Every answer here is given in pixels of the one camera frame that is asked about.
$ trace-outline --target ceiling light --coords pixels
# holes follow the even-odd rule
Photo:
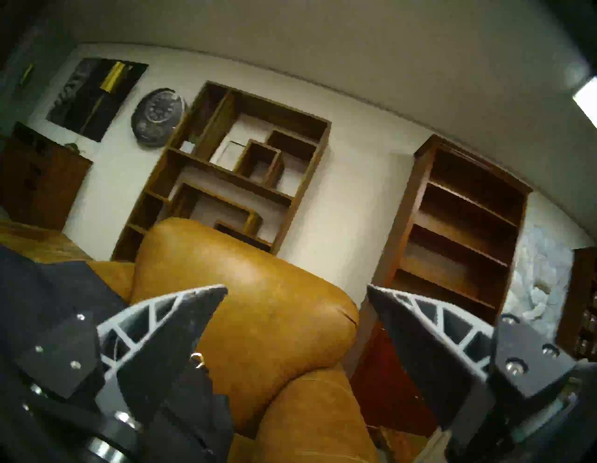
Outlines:
[[[574,101],[597,127],[597,76],[587,82],[573,96]]]

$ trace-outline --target wooden table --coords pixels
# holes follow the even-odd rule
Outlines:
[[[0,244],[40,263],[93,260],[64,233],[0,220]]]

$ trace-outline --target wooden bookshelf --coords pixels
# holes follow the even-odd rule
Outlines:
[[[241,115],[259,119],[270,124],[272,129],[264,142],[249,140],[236,166],[229,170],[211,162],[211,158]],[[215,229],[276,254],[325,150],[330,127],[329,121],[317,116],[242,90],[207,82],[170,137],[149,176],[118,239],[112,260],[134,261],[146,231],[165,217],[191,218],[194,209],[201,207],[202,196],[216,199],[223,208],[243,210],[247,215],[240,228],[226,220],[217,220],[213,225]],[[192,151],[185,148],[191,152],[182,150],[184,142],[193,144]],[[294,179],[300,178],[300,183],[293,195],[278,190],[285,172],[293,165],[291,163],[289,167],[286,164],[285,160],[289,157],[295,158],[295,164],[299,165],[293,175]],[[273,242],[257,237],[263,222],[257,211],[200,185],[180,181],[179,177],[187,167],[230,183],[246,191],[248,197],[256,195],[270,201],[276,208],[285,208]]]
[[[414,158],[372,283],[457,305],[494,324],[506,298],[531,189],[438,136],[430,137]],[[343,364],[349,374],[354,371],[350,381],[363,416],[375,417],[365,422],[406,431],[430,410],[412,382],[399,375],[401,364],[391,344],[380,342],[387,334],[367,300],[360,317],[357,347]],[[401,418],[385,406],[397,388],[409,391],[404,400],[411,413]],[[370,409],[372,395],[384,406]]]

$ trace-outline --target leather armchair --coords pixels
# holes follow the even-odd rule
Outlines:
[[[377,462],[339,361],[358,310],[336,286],[186,219],[145,236],[137,261],[89,262],[136,303],[222,283],[229,294],[197,350],[214,392],[230,398],[237,433],[230,462]]]

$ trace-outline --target ceiling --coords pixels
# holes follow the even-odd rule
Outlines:
[[[597,237],[589,66],[532,0],[63,0],[84,42],[202,51],[324,85],[493,159]]]

